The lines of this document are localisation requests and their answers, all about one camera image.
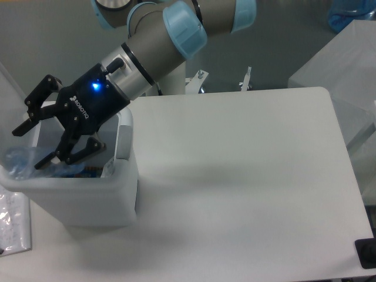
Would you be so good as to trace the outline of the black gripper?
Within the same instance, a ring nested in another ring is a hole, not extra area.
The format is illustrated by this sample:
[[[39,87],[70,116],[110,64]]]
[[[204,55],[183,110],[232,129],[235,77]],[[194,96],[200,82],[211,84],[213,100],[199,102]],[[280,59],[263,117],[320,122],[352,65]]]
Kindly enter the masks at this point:
[[[109,75],[121,66],[121,63],[110,63],[104,68],[98,63],[64,88],[58,78],[46,75],[26,97],[24,103],[28,107],[28,118],[12,131],[14,136],[23,136],[41,120],[54,116],[66,129],[57,148],[34,165],[36,170],[50,166],[56,157],[67,165],[74,165],[106,150],[106,143],[99,139],[96,132],[130,103],[109,80]],[[55,104],[43,108],[44,101],[52,93],[58,93]],[[91,136],[83,149],[73,152],[82,135]]]

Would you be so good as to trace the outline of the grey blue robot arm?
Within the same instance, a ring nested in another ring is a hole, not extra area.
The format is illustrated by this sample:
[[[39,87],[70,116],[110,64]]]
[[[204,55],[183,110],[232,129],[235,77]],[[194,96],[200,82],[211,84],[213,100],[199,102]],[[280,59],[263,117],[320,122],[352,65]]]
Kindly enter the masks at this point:
[[[40,121],[56,118],[64,131],[53,159],[81,163],[106,149],[100,127],[194,57],[211,36],[248,28],[257,15],[255,1],[93,1],[100,17],[113,28],[127,27],[128,39],[73,84],[63,86],[45,76],[26,97],[28,118],[13,130],[23,136]]]

